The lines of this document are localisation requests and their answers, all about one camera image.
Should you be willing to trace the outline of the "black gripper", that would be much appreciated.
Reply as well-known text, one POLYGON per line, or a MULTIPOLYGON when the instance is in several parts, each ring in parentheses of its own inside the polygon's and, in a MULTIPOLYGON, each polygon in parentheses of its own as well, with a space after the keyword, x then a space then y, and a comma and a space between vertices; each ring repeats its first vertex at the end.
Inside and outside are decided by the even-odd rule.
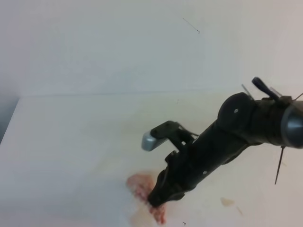
POLYGON ((241 92, 229 97, 221 106, 217 119, 186 150, 171 152, 168 166, 148 195, 152 207, 178 201, 193 190, 205 177, 233 156, 249 147, 242 136, 242 123, 248 112, 250 98, 241 92))

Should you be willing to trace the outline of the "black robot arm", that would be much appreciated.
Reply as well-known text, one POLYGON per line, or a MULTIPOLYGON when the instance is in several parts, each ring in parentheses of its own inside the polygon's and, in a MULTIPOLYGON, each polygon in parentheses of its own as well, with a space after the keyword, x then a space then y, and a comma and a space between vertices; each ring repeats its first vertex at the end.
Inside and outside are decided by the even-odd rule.
POLYGON ((177 201, 218 167, 233 161, 243 150, 263 143, 281 147, 303 146, 303 103, 289 96, 252 100, 245 93, 229 97, 217 119, 198 137, 178 122, 166 121, 145 134, 145 150, 169 140, 176 150, 165 158, 148 202, 158 207, 177 201))

